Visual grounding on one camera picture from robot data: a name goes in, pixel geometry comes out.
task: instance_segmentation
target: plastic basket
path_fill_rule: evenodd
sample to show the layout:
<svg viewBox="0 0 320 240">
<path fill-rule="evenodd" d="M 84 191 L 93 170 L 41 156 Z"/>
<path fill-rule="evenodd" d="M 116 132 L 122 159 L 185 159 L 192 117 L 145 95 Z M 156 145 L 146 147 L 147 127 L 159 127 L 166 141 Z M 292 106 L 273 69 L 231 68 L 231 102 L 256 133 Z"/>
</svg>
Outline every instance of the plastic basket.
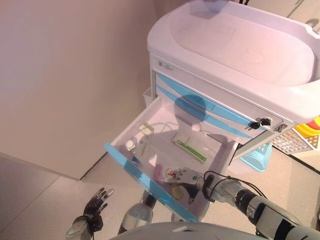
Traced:
<svg viewBox="0 0 320 240">
<path fill-rule="evenodd" d="M 240 159 L 258 172 L 264 172 L 268 167 L 271 152 L 272 144 L 266 143 L 240 157 Z"/>
<path fill-rule="evenodd" d="M 284 132 L 270 141 L 285 154 L 296 154 L 310 150 L 319 150 L 319 135 L 304 138 L 295 129 Z"/>
</svg>

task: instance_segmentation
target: metal bracket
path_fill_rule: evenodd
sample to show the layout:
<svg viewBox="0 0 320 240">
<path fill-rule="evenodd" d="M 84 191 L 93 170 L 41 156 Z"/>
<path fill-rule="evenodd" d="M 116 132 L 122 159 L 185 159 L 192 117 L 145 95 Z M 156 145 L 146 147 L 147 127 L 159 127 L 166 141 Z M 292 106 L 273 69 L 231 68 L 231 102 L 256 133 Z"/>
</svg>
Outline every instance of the metal bracket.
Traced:
<svg viewBox="0 0 320 240">
<path fill-rule="evenodd" d="M 287 124 L 281 124 L 279 126 L 277 126 L 274 131 L 278 132 L 278 133 L 281 133 L 284 129 L 286 129 L 288 127 Z"/>
</svg>

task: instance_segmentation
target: white wall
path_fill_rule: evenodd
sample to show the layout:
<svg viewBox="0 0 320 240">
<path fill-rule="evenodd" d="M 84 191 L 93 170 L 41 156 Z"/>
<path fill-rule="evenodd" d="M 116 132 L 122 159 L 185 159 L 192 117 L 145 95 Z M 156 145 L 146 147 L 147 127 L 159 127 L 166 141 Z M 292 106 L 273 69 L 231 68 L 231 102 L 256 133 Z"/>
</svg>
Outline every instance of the white wall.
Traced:
<svg viewBox="0 0 320 240">
<path fill-rule="evenodd" d="M 250 0 L 248 5 L 304 24 L 317 20 L 314 30 L 320 28 L 320 0 Z"/>
<path fill-rule="evenodd" d="M 0 3 L 0 152 L 80 178 L 144 108 L 150 0 Z"/>
</svg>

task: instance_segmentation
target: yellow basket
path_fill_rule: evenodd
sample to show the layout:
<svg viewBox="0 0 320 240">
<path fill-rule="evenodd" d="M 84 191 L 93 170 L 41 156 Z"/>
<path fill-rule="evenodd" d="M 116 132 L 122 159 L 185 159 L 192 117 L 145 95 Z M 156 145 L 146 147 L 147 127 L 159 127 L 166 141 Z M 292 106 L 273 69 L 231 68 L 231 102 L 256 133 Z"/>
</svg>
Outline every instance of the yellow basket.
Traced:
<svg viewBox="0 0 320 240">
<path fill-rule="evenodd" d="M 307 124 L 299 124 L 295 126 L 294 129 L 297 130 L 305 138 L 314 137 L 320 134 L 320 130 L 313 129 Z"/>
</svg>

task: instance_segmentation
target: robotic hand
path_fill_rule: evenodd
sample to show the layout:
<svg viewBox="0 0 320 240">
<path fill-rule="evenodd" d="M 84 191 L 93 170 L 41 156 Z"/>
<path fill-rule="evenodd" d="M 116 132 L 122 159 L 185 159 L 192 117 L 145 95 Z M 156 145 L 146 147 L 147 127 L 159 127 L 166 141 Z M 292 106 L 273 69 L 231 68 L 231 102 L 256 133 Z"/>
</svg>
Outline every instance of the robotic hand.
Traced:
<svg viewBox="0 0 320 240">
<path fill-rule="evenodd" d="M 184 168 L 178 172 L 174 182 L 185 187 L 191 199 L 202 191 L 210 202 L 224 202 L 236 207 L 255 225 L 256 235 L 260 237 L 271 240 L 320 239 L 320 232 L 303 226 L 294 215 L 268 200 L 253 184 L 214 171 L 209 172 L 213 174 L 205 177 L 206 174 L 203 176 Z M 241 182 L 252 187 L 257 194 L 242 186 Z"/>
<path fill-rule="evenodd" d="M 186 189 L 189 194 L 189 204 L 192 204 L 199 192 L 200 186 L 197 186 L 197 182 L 201 178 L 203 178 L 202 174 L 197 171 L 187 167 L 179 168 L 172 178 L 172 183 Z"/>
<path fill-rule="evenodd" d="M 114 193 L 113 189 L 101 188 L 86 204 L 83 215 L 78 216 L 66 232 L 66 240 L 90 240 L 94 232 L 104 226 L 100 213 L 108 205 L 104 202 Z"/>
</svg>

